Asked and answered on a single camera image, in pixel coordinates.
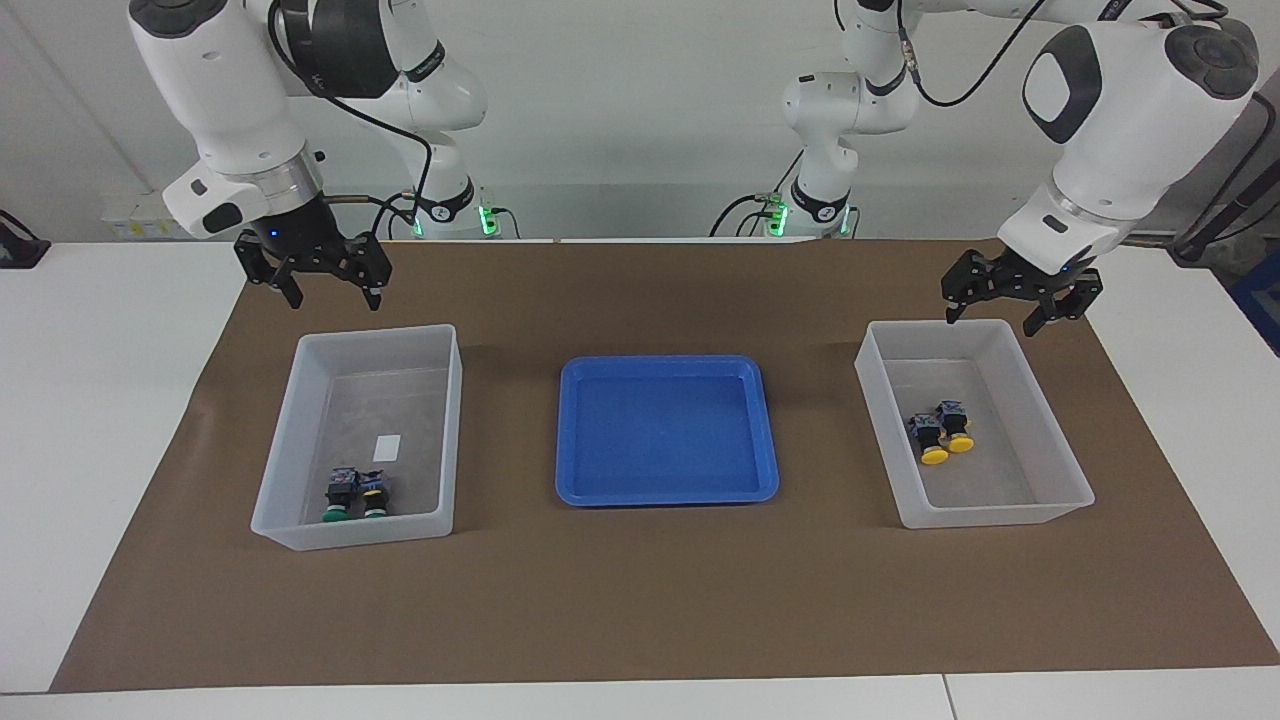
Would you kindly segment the blue plastic tray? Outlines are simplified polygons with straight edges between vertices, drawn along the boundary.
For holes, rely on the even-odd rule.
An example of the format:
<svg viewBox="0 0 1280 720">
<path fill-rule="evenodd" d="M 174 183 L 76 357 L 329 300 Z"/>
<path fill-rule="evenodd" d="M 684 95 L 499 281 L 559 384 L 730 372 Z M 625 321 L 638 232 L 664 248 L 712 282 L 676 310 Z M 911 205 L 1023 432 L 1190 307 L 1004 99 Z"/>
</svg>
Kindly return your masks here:
<svg viewBox="0 0 1280 720">
<path fill-rule="evenodd" d="M 765 503 L 765 387 L 744 355 L 590 356 L 559 375 L 554 487 L 576 509 Z"/>
</svg>

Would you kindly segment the translucent white plastic box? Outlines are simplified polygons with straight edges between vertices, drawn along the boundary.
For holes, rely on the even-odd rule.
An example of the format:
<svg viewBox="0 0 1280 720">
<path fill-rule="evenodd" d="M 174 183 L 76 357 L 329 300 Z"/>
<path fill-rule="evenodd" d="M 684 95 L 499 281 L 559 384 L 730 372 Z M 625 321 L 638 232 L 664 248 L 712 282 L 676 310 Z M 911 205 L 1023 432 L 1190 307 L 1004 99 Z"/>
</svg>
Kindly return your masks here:
<svg viewBox="0 0 1280 720">
<path fill-rule="evenodd" d="M 297 345 L 251 530 L 293 551 L 434 539 L 454 529 L 463 365 L 451 324 L 307 334 Z M 396 462 L 374 462 L 399 434 Z M 383 470 L 388 518 L 323 523 L 333 468 Z"/>
<path fill-rule="evenodd" d="M 873 322 L 854 368 L 906 528 L 1041 524 L 1094 502 L 1006 322 Z M 911 421 L 940 406 L 965 414 L 974 447 L 931 465 Z"/>
</svg>

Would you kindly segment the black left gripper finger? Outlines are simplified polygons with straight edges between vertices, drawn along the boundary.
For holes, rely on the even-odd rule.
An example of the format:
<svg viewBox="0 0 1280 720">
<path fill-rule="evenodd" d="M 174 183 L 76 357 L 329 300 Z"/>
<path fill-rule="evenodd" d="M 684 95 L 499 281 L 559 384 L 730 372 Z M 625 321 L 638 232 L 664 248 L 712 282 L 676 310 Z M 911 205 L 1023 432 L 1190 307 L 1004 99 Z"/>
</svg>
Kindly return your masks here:
<svg viewBox="0 0 1280 720">
<path fill-rule="evenodd" d="M 1023 334 L 1034 337 L 1055 322 L 1079 320 L 1103 292 L 1100 272 L 1084 268 L 1032 286 L 1036 307 L 1023 322 Z"/>
<path fill-rule="evenodd" d="M 946 302 L 947 324 L 957 323 L 972 305 L 1000 297 L 992 268 L 993 263 L 982 252 L 968 250 L 942 275 L 940 288 Z"/>
</svg>

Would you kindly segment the blue crate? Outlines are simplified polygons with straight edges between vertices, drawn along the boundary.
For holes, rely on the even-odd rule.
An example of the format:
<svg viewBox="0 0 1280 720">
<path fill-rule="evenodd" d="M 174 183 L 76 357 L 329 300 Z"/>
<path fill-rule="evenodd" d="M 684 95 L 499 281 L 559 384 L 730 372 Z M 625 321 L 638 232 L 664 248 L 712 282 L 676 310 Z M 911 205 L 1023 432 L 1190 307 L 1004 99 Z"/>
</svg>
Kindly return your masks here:
<svg viewBox="0 0 1280 720">
<path fill-rule="evenodd" d="M 1280 357 L 1280 251 L 1230 286 L 1229 296 L 1258 337 Z"/>
</svg>

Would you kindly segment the black desk object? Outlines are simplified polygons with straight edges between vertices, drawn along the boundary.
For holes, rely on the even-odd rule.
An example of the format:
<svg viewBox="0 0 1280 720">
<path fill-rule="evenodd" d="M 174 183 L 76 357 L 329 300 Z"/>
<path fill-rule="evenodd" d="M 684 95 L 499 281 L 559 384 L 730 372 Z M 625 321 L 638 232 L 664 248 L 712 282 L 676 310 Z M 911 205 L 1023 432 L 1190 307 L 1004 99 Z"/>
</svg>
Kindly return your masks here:
<svg viewBox="0 0 1280 720">
<path fill-rule="evenodd" d="M 0 269 L 32 269 L 52 243 L 0 208 Z"/>
</svg>

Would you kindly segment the white power strip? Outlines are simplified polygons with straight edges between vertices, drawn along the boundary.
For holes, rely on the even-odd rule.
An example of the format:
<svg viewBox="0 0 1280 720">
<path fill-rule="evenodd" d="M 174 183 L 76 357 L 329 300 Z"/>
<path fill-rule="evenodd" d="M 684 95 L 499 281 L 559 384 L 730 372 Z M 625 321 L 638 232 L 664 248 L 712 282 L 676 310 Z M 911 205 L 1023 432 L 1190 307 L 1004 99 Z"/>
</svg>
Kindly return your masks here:
<svg viewBox="0 0 1280 720">
<path fill-rule="evenodd" d="M 186 241 L 193 236 L 165 208 L 133 202 L 106 206 L 101 223 L 119 241 Z"/>
</svg>

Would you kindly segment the black metal stand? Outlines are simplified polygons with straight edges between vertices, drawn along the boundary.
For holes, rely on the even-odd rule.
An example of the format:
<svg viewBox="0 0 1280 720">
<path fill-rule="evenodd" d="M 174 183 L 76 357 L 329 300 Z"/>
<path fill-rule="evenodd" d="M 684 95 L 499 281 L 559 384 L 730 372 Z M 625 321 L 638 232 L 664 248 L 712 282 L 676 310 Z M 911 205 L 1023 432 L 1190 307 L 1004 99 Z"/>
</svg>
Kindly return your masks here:
<svg viewBox="0 0 1280 720">
<path fill-rule="evenodd" d="M 1280 186 L 1280 156 L 1277 156 L 1238 196 L 1222 205 L 1215 214 L 1210 214 L 1219 206 L 1219 201 L 1226 196 L 1235 181 L 1240 178 L 1254 155 L 1265 147 L 1280 123 L 1280 111 L 1261 91 L 1254 91 L 1251 101 L 1263 109 L 1263 128 L 1210 196 L 1201 214 L 1183 234 L 1174 240 L 1169 254 L 1180 266 L 1197 264 L 1210 245 L 1233 237 L 1228 228 L 1249 211 L 1266 193 Z"/>
</svg>

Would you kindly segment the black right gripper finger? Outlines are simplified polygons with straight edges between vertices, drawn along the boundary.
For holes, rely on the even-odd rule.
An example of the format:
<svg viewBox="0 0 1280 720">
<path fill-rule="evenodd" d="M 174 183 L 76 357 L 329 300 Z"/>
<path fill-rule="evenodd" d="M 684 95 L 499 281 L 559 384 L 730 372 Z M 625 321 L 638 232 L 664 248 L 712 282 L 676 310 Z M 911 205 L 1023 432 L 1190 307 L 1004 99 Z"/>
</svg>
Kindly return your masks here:
<svg viewBox="0 0 1280 720">
<path fill-rule="evenodd" d="M 293 258 L 273 265 L 260 238 L 252 231 L 239 232 L 234 251 L 247 282 L 265 286 L 279 293 L 291 309 L 301 309 L 305 295 L 294 278 Z"/>
<path fill-rule="evenodd" d="M 360 288 L 370 311 L 381 306 L 381 292 L 389 284 L 393 265 L 372 232 L 344 242 L 340 278 Z"/>
</svg>

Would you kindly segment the brown paper mat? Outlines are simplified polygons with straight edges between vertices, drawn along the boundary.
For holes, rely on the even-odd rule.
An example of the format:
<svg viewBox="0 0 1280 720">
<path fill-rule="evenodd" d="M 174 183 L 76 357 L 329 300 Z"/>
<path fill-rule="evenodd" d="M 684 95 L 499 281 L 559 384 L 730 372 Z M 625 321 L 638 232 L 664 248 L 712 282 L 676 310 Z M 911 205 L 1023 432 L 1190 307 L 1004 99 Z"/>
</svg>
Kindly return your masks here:
<svg viewBox="0 0 1280 720">
<path fill-rule="evenodd" d="M 401 243 L 384 304 L 246 286 L 55 692 L 1038 673 L 1280 664 L 1094 332 L 1023 342 L 1096 501 L 909 530 L 860 383 L 873 320 L 940 318 L 945 241 Z M 451 324 L 454 529 L 296 552 L 252 533 L 307 334 Z M 781 487 L 719 509 L 556 495 L 563 365 L 741 354 Z"/>
</svg>

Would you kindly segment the yellow push button switch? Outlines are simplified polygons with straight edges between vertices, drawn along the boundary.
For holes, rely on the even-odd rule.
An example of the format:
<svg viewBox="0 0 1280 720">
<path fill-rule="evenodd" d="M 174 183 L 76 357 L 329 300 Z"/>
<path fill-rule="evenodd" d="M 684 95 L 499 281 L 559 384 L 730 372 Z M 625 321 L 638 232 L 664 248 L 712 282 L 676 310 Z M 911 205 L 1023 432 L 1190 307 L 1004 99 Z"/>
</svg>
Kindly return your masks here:
<svg viewBox="0 0 1280 720">
<path fill-rule="evenodd" d="M 942 427 L 947 451 L 965 454 L 974 448 L 975 441 L 969 432 L 970 416 L 961 401 L 943 398 L 934 414 Z"/>
<path fill-rule="evenodd" d="M 934 466 L 948 459 L 948 432 L 937 415 L 914 414 L 908 419 L 905 429 L 922 465 Z"/>
</svg>

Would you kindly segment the green push button switch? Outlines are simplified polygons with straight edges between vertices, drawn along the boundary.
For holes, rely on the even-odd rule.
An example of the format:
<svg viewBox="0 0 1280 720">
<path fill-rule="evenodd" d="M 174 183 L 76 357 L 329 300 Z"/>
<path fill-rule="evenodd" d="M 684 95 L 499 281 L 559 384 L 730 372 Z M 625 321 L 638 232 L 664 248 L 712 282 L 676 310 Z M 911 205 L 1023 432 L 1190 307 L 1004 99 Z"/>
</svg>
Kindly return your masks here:
<svg viewBox="0 0 1280 720">
<path fill-rule="evenodd" d="M 333 468 L 326 483 L 326 507 L 323 523 L 347 521 L 360 495 L 360 471 L 356 468 Z"/>
</svg>

